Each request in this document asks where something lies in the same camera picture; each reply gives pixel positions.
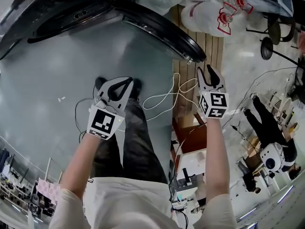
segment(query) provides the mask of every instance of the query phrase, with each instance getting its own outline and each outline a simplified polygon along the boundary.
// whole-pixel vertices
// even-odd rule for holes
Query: black pants
[[[253,99],[253,105],[258,111],[262,123],[260,123],[256,117],[250,112],[245,111],[247,120],[249,121],[252,128],[255,130],[258,139],[261,141],[261,148],[265,148],[270,143],[279,143],[281,145],[287,145],[282,132],[278,128],[277,122],[273,115],[265,108],[258,97]]]
[[[126,177],[167,184],[164,170],[153,151],[142,108],[137,101],[129,99],[125,112],[124,168],[113,135],[107,141],[101,140],[94,157],[91,177]]]

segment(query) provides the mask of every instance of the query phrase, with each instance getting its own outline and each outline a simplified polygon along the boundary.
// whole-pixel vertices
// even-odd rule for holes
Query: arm
[[[283,131],[283,134],[284,134],[284,137],[285,137],[285,140],[288,142],[291,140],[291,136],[289,134],[289,130],[286,128],[285,125],[282,125],[282,131]]]
[[[218,119],[207,119],[205,174],[207,202],[220,194],[229,193],[229,161],[224,145],[224,136]]]
[[[98,137],[85,134],[63,175],[61,188],[71,191],[80,199],[84,194],[99,142]]]

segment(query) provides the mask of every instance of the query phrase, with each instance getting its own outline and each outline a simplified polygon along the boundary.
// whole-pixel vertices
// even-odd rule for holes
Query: wooden pallet
[[[209,74],[207,73],[207,69],[206,69],[206,66],[208,64],[210,64],[212,67],[215,67],[217,70],[220,71],[223,60],[223,52],[224,52],[223,37],[215,37],[215,36],[211,36],[210,34],[202,33],[202,32],[193,32],[183,26],[180,18],[182,9],[183,7],[180,5],[171,8],[173,22],[181,30],[187,33],[194,41],[196,41],[199,46],[201,46],[207,58],[205,62],[201,62],[201,63],[192,62],[189,65],[187,64],[186,61],[173,60],[173,72],[179,73],[181,76],[180,85],[186,82],[187,80],[196,78],[197,67],[202,68],[204,75],[206,76],[207,79],[209,78]],[[196,80],[190,81],[189,83],[184,85],[181,88],[181,90],[187,91],[188,89],[192,88],[194,84],[196,84],[196,82],[197,82]],[[178,77],[175,77],[174,92],[178,92]],[[198,86],[183,95],[187,99],[193,100],[195,103],[198,103],[199,101]],[[178,97],[177,102],[178,103],[173,109],[174,117],[181,118],[186,115],[192,116],[197,112],[196,106],[193,103],[186,101],[182,96]]]

